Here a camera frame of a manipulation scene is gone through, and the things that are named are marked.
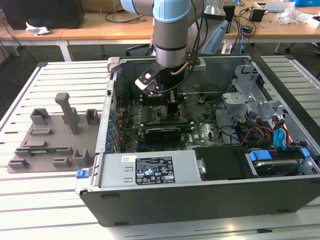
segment white paper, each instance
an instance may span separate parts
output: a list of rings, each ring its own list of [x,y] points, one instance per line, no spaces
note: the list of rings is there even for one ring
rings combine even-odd
[[[25,25],[26,25],[26,29],[25,30],[29,34],[34,35],[34,36],[50,33],[50,31],[48,30],[48,28],[46,26],[42,26],[42,27],[31,26],[27,22],[25,23]]]
[[[308,13],[301,13],[296,20],[303,22],[303,23],[307,23],[309,19],[315,17],[317,15],[312,15],[312,14],[308,14]]]

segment black box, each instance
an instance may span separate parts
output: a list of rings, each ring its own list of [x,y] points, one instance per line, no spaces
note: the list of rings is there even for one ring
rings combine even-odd
[[[226,29],[226,33],[230,32],[231,24],[232,24],[232,18],[235,14],[236,6],[233,4],[232,1],[226,0],[223,4],[223,10],[225,12],[225,20],[228,21],[228,27]]]
[[[35,27],[77,29],[84,19],[82,0],[0,0],[14,30]]]
[[[252,22],[261,22],[265,12],[265,9],[252,8],[249,19]]]

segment sticker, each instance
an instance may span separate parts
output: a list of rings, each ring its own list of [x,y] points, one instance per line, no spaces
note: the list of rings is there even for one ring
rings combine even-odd
[[[121,162],[123,163],[134,163],[136,161],[137,155],[123,155],[121,156]]]
[[[176,182],[171,156],[137,158],[135,159],[135,169],[135,183],[137,185],[170,184]]]

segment computer case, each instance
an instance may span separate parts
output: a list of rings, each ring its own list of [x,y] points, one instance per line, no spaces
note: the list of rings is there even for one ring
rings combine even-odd
[[[77,29],[84,19],[82,0],[0,0],[14,30],[35,27]]]

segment metal grate surface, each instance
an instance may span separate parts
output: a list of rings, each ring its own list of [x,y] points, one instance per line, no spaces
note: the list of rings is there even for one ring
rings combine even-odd
[[[300,63],[289,60],[285,56],[263,56],[266,64],[275,72],[286,88],[320,125],[320,84]],[[265,84],[270,96],[277,97],[271,88]]]
[[[0,123],[0,239],[309,239],[320,237],[320,198],[297,213],[104,228],[75,194],[74,172],[7,173],[7,163],[31,125],[33,108],[61,114],[67,91],[78,113],[102,111],[106,61],[55,62],[37,68]],[[256,229],[271,229],[257,233]]]

